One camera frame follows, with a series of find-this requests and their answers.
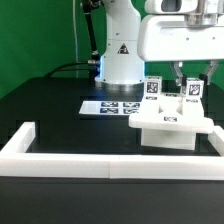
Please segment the black table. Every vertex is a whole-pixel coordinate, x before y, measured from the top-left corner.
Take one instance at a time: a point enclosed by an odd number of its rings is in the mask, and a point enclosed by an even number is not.
[[[164,91],[178,92],[174,82]],[[0,100],[3,147],[24,121],[35,121],[29,153],[219,156],[206,135],[196,150],[140,146],[128,117],[79,115],[83,100],[141,101],[142,90],[97,89],[87,79],[35,78]],[[205,115],[224,127],[224,92],[212,84],[202,99]],[[0,178],[0,223],[222,223],[219,181]]]

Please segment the green backdrop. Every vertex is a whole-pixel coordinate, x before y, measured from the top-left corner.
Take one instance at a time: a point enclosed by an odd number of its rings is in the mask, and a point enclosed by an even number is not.
[[[144,13],[145,0],[133,0]],[[80,61],[90,58],[90,45],[85,19],[76,1],[78,48],[73,30],[72,0],[1,0],[0,5],[0,98],[32,77],[41,77],[58,65],[74,62],[76,50]],[[105,51],[106,23],[103,8],[92,13],[99,52]],[[204,62],[187,62],[183,72],[198,76]],[[147,74],[172,79],[167,63],[147,63]],[[223,63],[212,81],[224,88]],[[71,73],[69,76],[84,76]]]

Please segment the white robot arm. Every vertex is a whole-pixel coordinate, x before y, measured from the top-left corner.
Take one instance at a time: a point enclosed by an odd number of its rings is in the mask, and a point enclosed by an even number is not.
[[[151,15],[141,24],[138,55],[144,61],[169,61],[182,85],[183,61],[209,60],[204,79],[210,79],[224,59],[223,0],[147,0]]]
[[[107,48],[101,58],[96,85],[112,90],[132,90],[144,83],[144,61],[137,54],[141,23],[131,0],[103,0],[107,17]]]

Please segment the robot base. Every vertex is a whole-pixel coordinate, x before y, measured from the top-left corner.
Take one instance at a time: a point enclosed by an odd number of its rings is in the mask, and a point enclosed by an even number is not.
[[[102,81],[95,80],[95,86],[98,88],[113,90],[113,91],[134,91],[137,89],[143,89],[144,82],[138,84],[110,84]]]

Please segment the white cable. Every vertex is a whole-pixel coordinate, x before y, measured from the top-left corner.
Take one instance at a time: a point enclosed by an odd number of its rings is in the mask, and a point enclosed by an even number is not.
[[[75,60],[79,61],[77,23],[76,23],[76,0],[73,0],[73,27],[74,27],[74,38],[75,38]]]

